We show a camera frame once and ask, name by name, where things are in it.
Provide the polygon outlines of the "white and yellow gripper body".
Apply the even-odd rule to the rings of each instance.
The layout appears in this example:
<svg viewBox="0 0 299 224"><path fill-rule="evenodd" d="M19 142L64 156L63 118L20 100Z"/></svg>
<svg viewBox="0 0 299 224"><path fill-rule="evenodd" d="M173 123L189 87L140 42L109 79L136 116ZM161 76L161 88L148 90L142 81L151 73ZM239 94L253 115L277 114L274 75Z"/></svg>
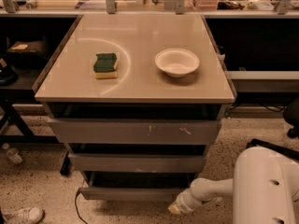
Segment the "white and yellow gripper body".
<svg viewBox="0 0 299 224"><path fill-rule="evenodd" d="M187 214L191 209L191 196L187 193L180 193L177 198L168 206L168 211L174 215Z"/></svg>

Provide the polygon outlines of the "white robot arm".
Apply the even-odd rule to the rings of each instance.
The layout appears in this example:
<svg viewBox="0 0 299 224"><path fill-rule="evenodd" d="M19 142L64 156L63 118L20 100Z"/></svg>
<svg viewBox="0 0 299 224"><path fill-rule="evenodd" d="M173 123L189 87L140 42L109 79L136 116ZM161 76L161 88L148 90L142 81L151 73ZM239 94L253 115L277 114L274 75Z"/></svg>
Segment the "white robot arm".
<svg viewBox="0 0 299 224"><path fill-rule="evenodd" d="M237 158L232 178L196 178L168 210L187 214L226 196L233 198L233 224L296 224L299 164L269 148L248 148Z"/></svg>

